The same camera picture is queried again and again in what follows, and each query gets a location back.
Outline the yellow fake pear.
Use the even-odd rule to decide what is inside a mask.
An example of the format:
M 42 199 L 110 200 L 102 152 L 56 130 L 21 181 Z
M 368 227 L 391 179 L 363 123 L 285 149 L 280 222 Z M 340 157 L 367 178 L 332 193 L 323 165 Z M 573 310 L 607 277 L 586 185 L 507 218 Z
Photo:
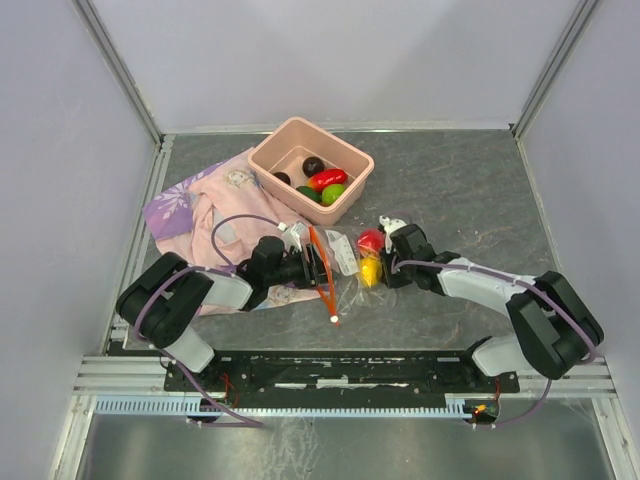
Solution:
M 367 256 L 359 259 L 359 278 L 367 288 L 373 288 L 381 281 L 382 262 L 379 257 Z

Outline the clear zip top bag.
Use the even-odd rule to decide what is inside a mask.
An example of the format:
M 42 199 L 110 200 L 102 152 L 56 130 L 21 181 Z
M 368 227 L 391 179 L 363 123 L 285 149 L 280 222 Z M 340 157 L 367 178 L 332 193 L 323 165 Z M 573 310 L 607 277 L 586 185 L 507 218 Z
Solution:
M 329 285 L 317 287 L 317 290 L 328 309 L 331 323 L 336 326 L 346 319 L 371 319 L 377 314 L 387 313 L 397 303 L 397 293 L 384 283 L 384 269 L 381 281 L 375 287 L 367 288 L 360 281 L 360 258 L 379 257 L 383 267 L 384 248 L 378 254 L 365 256 L 358 251 L 357 239 L 366 229 L 309 228 L 309 243 L 317 247 L 329 275 Z

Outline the red fake tomato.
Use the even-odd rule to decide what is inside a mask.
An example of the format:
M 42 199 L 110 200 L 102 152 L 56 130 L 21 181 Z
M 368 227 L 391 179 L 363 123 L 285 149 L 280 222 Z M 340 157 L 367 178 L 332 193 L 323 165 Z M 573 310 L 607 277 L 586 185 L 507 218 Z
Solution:
M 385 235 L 375 228 L 366 229 L 359 235 L 356 244 L 363 256 L 378 254 L 385 247 Z

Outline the dark green fake vegetable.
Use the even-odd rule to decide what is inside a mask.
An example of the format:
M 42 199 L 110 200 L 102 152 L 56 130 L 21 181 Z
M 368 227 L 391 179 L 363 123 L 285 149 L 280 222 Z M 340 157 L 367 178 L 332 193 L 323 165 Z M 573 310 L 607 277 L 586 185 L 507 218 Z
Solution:
M 299 186 L 296 188 L 296 191 L 317 204 L 320 204 L 322 202 L 321 194 L 311 187 Z

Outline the green fake apple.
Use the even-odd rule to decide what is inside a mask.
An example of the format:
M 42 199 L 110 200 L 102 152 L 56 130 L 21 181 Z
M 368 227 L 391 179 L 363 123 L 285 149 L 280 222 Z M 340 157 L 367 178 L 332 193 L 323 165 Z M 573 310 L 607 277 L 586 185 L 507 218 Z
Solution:
M 321 204 L 326 207 L 333 205 L 345 190 L 346 187 L 343 184 L 328 185 L 321 192 Z

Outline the red fake pepper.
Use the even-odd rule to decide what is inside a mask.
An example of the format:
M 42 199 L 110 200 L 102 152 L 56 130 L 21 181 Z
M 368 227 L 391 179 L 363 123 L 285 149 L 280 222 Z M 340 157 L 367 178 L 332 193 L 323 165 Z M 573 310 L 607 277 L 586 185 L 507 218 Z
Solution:
M 348 180 L 347 173 L 339 168 L 325 169 L 308 179 L 307 186 L 321 193 L 325 188 L 335 184 L 345 184 Z

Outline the dark brown fake fruit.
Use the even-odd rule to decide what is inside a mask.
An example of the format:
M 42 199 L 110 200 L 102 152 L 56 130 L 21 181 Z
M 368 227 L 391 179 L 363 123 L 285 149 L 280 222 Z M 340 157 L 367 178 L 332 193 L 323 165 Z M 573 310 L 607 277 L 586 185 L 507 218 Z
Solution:
M 291 185 L 291 179 L 289 175 L 286 174 L 285 172 L 274 172 L 273 176 L 278 180 L 280 180 L 281 182 L 285 183 L 286 185 Z

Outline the dark purple fake eggplant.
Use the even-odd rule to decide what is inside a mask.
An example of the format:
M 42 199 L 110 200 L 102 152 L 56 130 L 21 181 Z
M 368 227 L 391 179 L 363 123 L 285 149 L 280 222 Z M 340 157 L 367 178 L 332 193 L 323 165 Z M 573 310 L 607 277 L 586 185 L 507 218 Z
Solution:
M 308 157 L 302 163 L 302 172 L 307 178 L 311 178 L 324 170 L 324 162 L 316 156 Z

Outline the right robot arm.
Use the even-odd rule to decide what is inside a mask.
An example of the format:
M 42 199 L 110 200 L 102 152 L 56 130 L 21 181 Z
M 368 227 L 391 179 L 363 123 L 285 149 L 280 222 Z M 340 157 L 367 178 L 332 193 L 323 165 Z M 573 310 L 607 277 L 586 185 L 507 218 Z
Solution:
M 604 332 L 568 280 L 556 271 L 516 275 L 479 265 L 457 253 L 437 253 L 414 223 L 381 216 L 380 250 L 387 287 L 410 284 L 434 294 L 473 302 L 510 320 L 513 333 L 471 349 L 458 368 L 467 389 L 481 391 L 496 376 L 533 369 L 558 380 L 598 356 Z

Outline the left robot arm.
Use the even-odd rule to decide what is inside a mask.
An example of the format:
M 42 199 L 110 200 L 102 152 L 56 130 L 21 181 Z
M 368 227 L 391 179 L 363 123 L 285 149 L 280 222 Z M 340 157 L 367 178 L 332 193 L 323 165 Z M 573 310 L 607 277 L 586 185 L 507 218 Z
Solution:
M 206 306 L 251 311 L 272 289 L 318 289 L 334 299 L 332 269 L 317 241 L 286 247 L 274 236 L 261 238 L 251 256 L 232 272 L 190 266 L 176 253 L 160 257 L 116 301 L 116 314 L 136 336 L 184 365 L 187 379 L 209 390 L 221 378 L 215 350 L 191 326 Z

